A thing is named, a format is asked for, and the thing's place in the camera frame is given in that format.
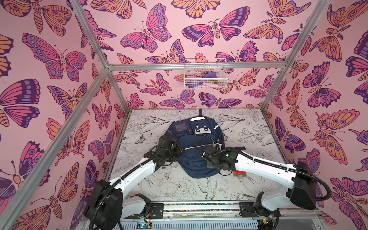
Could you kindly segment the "navy blue backpack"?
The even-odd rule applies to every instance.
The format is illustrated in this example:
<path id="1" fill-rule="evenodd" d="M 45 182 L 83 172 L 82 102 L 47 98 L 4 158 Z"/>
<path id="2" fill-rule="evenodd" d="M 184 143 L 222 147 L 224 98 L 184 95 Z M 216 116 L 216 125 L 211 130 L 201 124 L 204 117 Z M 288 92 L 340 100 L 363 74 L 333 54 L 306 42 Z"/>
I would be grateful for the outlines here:
<path id="1" fill-rule="evenodd" d="M 201 179 L 219 174 L 212 158 L 204 155 L 225 149 L 224 134 L 214 119 L 204 116 L 200 109 L 196 117 L 172 122 L 168 131 L 184 149 L 177 161 L 190 177 Z"/>

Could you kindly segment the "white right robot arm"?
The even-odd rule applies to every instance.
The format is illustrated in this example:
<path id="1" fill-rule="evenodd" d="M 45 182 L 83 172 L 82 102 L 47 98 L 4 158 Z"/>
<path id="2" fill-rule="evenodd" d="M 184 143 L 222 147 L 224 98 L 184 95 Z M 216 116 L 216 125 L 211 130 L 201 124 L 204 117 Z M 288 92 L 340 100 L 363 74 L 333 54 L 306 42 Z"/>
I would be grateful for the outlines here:
<path id="1" fill-rule="evenodd" d="M 207 145 L 199 152 L 211 167 L 218 170 L 253 173 L 281 184 L 276 190 L 258 195 L 254 210 L 260 215 L 290 205 L 314 210 L 318 201 L 329 200 L 332 196 L 329 185 L 313 175 L 309 166 L 302 162 L 296 165 L 277 163 L 238 148 L 220 149 L 213 145 Z"/>

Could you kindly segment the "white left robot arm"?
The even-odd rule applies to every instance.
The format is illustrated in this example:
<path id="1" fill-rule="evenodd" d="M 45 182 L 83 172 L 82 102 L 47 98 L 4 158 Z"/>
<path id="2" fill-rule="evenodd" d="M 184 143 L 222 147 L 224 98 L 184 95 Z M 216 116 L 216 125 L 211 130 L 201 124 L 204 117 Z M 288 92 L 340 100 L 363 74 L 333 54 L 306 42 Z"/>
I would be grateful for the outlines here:
<path id="1" fill-rule="evenodd" d="M 126 198 L 128 193 L 149 175 L 175 161 L 183 148 L 179 147 L 172 132 L 160 137 L 157 146 L 125 174 L 110 181 L 100 180 L 94 187 L 83 215 L 90 221 L 89 230 L 111 230 L 120 220 L 137 215 L 145 218 L 150 213 L 151 200 L 142 194 Z"/>

